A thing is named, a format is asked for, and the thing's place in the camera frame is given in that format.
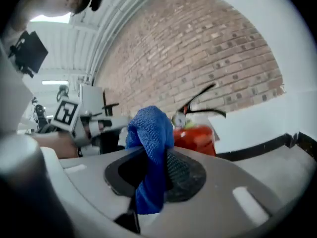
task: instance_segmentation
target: ceiling light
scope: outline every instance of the ceiling light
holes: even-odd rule
[[[31,19],[31,22],[57,22],[57,23],[68,24],[69,20],[70,20],[70,13],[64,16],[58,16],[58,17],[46,17],[44,15],[40,15]]]
[[[44,80],[42,85],[68,85],[67,80]]]

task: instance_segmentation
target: gray floor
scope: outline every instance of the gray floor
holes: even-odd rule
[[[316,169],[314,159],[298,146],[282,146],[234,163],[271,188],[284,204],[302,195]]]

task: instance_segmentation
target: blue cloth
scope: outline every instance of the blue cloth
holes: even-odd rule
[[[145,179],[135,193],[138,214],[159,213],[165,192],[164,150],[174,146],[173,125],[155,106],[140,109],[128,124],[126,149],[143,145],[148,155]]]

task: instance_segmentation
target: brick wall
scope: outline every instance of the brick wall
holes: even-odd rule
[[[193,109],[227,112],[283,93],[274,56],[256,28],[222,0],[150,0],[118,34],[96,85],[115,113],[156,105],[168,115],[211,82]]]

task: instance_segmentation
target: white wall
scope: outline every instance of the white wall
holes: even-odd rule
[[[219,134],[216,151],[234,151],[301,131],[317,140],[317,53],[305,22],[289,0],[225,0],[263,35],[279,65],[286,94],[211,117]]]

